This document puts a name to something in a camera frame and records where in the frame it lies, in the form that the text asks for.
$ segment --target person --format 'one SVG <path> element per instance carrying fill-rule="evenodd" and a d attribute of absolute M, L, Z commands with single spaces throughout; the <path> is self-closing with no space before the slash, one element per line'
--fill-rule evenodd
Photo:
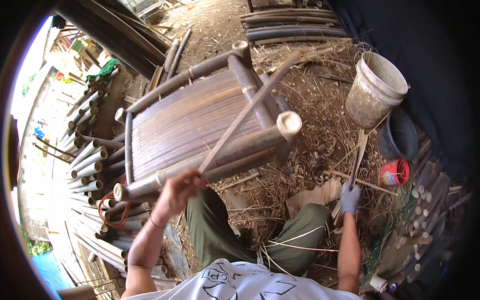
<path fill-rule="evenodd" d="M 328 210 L 307 204 L 288 220 L 283 230 L 262 253 L 244 247 L 228 225 L 225 204 L 204 185 L 197 170 L 182 172 L 165 182 L 147 223 L 128 253 L 128 275 L 123 299 L 360 299 L 360 244 L 355 211 L 360 189 L 344 184 L 340 203 L 343 234 L 338 253 L 338 290 L 300 277 L 306 273 L 324 245 Z M 189 236 L 203 269 L 173 289 L 157 291 L 150 277 L 162 246 L 168 220 L 185 211 Z M 279 243 L 284 242 L 294 247 Z"/>

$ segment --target work glove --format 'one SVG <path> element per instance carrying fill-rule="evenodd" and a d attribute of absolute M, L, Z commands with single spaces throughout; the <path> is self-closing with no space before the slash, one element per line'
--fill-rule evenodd
<path fill-rule="evenodd" d="M 340 197 L 340 205 L 342 205 L 342 216 L 345 212 L 351 212 L 356 215 L 357 205 L 360 200 L 360 188 L 354 185 L 350 190 L 350 183 L 347 181 L 342 186 L 342 196 Z"/>

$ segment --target dirty bucket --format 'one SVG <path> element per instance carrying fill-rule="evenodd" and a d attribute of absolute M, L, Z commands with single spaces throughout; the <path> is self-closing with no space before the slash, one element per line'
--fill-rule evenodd
<path fill-rule="evenodd" d="M 411 161 L 418 152 L 419 143 L 415 125 L 407 113 L 395 109 L 377 136 L 378 152 L 383 158 L 404 158 Z"/>
<path fill-rule="evenodd" d="M 345 108 L 355 123 L 370 129 L 402 103 L 407 91 L 407 82 L 395 65 L 380 54 L 367 51 L 357 62 L 357 75 Z"/>
<path fill-rule="evenodd" d="M 380 180 L 386 185 L 405 185 L 410 177 L 410 167 L 403 158 L 388 162 L 380 168 Z"/>

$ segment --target white t-shirt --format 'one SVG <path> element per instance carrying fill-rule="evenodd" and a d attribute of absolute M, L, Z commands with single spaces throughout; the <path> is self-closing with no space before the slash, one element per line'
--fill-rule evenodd
<path fill-rule="evenodd" d="M 230 263 L 220 258 L 173 289 L 131 296 L 124 300 L 360 300 L 353 293 L 324 288 L 308 278 L 272 273 L 259 264 Z"/>

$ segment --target leg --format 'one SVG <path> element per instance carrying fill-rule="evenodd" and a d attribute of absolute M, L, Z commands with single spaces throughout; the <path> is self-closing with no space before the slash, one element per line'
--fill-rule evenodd
<path fill-rule="evenodd" d="M 325 244 L 325 223 L 329 220 L 329 217 L 330 213 L 325 206 L 313 203 L 307 204 L 294 218 L 285 223 L 282 232 L 275 241 L 280 243 L 307 233 L 317 227 L 324 226 L 301 238 L 286 243 L 288 245 L 319 249 Z M 295 276 L 302 276 L 320 253 L 319 251 L 304 250 L 283 245 L 267 247 L 267 252 L 273 261 L 285 271 Z M 266 256 L 264 256 L 264 264 L 268 265 L 268 258 Z M 283 273 L 283 271 L 272 262 L 270 266 L 272 272 Z"/>
<path fill-rule="evenodd" d="M 198 189 L 197 199 L 188 200 L 185 219 L 195 255 L 203 268 L 219 258 L 231 263 L 257 261 L 255 253 L 235 237 L 228 224 L 227 208 L 214 190 Z"/>

